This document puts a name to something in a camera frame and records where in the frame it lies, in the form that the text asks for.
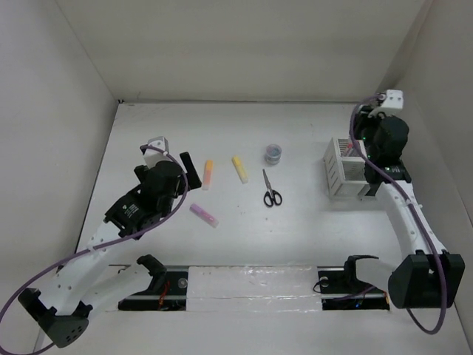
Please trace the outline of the orange highlighter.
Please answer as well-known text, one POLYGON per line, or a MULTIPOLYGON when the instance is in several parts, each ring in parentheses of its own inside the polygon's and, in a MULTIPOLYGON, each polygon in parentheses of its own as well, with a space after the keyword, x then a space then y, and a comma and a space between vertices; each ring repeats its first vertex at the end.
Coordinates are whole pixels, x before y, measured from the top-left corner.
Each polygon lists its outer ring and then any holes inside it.
POLYGON ((204 174, 203 174, 203 190, 207 191, 211 185, 211 176, 214 169, 214 162, 212 160, 207 160, 204 166, 204 174))

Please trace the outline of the purple highlighter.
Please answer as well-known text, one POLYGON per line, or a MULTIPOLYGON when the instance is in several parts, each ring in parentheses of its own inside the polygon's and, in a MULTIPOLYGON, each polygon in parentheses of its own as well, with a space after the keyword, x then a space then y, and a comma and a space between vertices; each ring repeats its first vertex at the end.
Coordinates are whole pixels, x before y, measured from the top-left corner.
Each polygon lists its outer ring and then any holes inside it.
POLYGON ((219 221, 210 213, 208 213, 205 209, 198 206, 196 203, 192 203, 190 205, 189 210, 195 214, 199 219, 206 222, 208 225, 212 226, 213 228, 218 227, 219 221))

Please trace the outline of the yellow highlighter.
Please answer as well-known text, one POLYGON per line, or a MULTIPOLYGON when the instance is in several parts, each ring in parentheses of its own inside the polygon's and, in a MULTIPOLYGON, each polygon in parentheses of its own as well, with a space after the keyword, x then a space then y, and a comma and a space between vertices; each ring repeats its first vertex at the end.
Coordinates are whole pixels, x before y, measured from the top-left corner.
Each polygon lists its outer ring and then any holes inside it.
POLYGON ((237 155, 235 155, 232 157, 231 160, 232 160, 232 164, 235 167, 236 173, 239 176, 240 181, 243 184, 246 184, 248 182, 248 175, 247 175, 247 172, 245 171, 245 167, 243 166, 241 159, 237 155))

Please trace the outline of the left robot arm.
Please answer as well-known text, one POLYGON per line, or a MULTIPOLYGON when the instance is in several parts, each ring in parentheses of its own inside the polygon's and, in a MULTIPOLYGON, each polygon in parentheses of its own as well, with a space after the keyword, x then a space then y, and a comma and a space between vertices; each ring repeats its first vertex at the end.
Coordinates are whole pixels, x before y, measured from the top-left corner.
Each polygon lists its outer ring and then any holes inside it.
POLYGON ((161 160, 136 166, 138 185, 120 197, 84 249, 53 266, 57 273, 43 288, 26 286, 18 301, 57 348, 65 348, 87 329, 90 320, 137 292, 157 293, 166 282, 166 267, 156 257, 138 257, 128 268, 101 280, 109 264, 140 238, 166 222, 188 192, 202 182, 188 152, 174 159, 155 149, 161 160))

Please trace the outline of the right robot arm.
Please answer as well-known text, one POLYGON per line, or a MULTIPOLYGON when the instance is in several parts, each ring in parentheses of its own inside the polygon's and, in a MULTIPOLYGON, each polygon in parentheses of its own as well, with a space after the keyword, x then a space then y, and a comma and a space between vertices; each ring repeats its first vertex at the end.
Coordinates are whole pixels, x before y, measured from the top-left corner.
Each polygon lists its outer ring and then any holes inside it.
POLYGON ((363 105, 350 124, 365 160, 364 176, 373 196, 387 213, 402 261, 392 266, 379 257, 363 256, 345 269, 341 281, 350 291, 367 283, 388 292, 397 308, 450 308, 465 263, 436 238, 424 217, 402 160, 409 127, 400 118, 363 105))

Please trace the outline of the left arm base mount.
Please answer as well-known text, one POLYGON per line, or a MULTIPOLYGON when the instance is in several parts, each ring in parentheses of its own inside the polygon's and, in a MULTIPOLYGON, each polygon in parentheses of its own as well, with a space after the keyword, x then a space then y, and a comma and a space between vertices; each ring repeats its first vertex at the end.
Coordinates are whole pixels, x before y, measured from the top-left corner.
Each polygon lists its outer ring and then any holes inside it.
POLYGON ((118 303, 119 311, 185 311, 188 266, 164 266, 150 254, 137 259, 151 276, 148 287, 118 303))

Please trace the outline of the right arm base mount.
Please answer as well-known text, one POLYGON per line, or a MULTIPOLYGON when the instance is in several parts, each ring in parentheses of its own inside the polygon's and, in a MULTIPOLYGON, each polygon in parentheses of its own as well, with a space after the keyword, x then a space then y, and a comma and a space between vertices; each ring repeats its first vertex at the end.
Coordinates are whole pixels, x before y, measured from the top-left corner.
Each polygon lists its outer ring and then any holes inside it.
POLYGON ((356 276, 356 263, 363 259, 378 258, 372 255, 351 255, 343 266, 318 266, 318 279, 313 292, 321 295, 323 311, 389 311, 389 297, 385 291, 360 281, 356 276))

